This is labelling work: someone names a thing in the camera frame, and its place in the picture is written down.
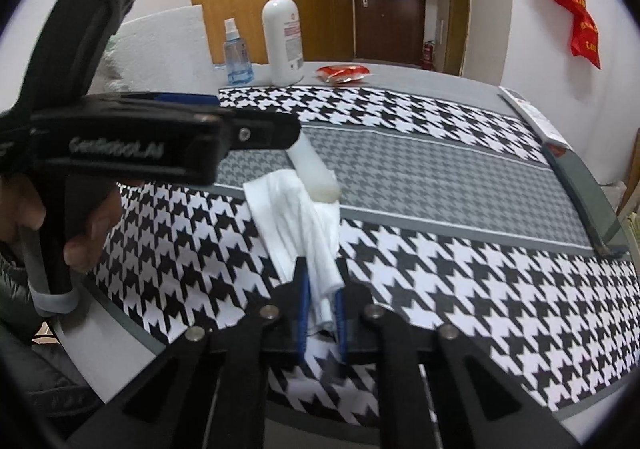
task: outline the houndstooth pattern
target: houndstooth pattern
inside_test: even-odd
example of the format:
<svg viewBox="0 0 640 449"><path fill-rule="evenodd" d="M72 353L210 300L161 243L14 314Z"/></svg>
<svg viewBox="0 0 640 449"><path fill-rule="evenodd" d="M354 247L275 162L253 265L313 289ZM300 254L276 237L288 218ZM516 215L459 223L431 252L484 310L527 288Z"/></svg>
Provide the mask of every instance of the houndstooth pattern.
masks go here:
<svg viewBox="0 0 640 449"><path fill-rule="evenodd" d="M455 102L378 88L290 86L220 90L220 105L287 111L300 122L354 124L419 133L548 165L523 121Z"/></svg>
<svg viewBox="0 0 640 449"><path fill-rule="evenodd" d="M235 324L280 284L242 200L175 186L123 188L124 219L90 277L147 332ZM631 263L505 247L353 220L340 256L376 301L415 325L451 321L555 411L626 375L640 353ZM270 400L376 426L376 371L309 339L305 364L269 375Z"/></svg>

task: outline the blue liquid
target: blue liquid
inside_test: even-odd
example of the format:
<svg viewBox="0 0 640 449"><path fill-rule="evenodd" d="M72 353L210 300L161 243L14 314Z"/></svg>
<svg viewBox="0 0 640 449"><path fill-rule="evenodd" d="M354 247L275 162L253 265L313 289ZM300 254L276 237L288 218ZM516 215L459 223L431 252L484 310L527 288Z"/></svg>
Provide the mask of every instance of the blue liquid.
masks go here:
<svg viewBox="0 0 640 449"><path fill-rule="evenodd" d="M225 53L226 78L229 84L246 84L254 80L254 68L251 66L249 53L244 39L239 37L226 41L223 45Z"/></svg>

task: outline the table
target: table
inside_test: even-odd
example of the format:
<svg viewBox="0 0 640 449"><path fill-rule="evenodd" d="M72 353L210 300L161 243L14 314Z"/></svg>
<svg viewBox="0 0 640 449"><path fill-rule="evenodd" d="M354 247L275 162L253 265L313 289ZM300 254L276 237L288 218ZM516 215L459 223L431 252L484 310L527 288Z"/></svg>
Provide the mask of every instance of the table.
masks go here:
<svg viewBox="0 0 640 449"><path fill-rule="evenodd" d="M618 389L635 365L633 266L594 257L538 139L511 111L380 88L251 87L220 98L299 114L344 189L340 255L352 275L416 325L459 326L558 418ZM124 312L111 316L150 352L194 322L235 324L280 283L241 185L288 166L283 152L234 152L211 188L125 189L124 219L89 277L94 296ZM309 340L304 365L270 372L269 398L377 425L375 369L340 366L322 336Z"/></svg>

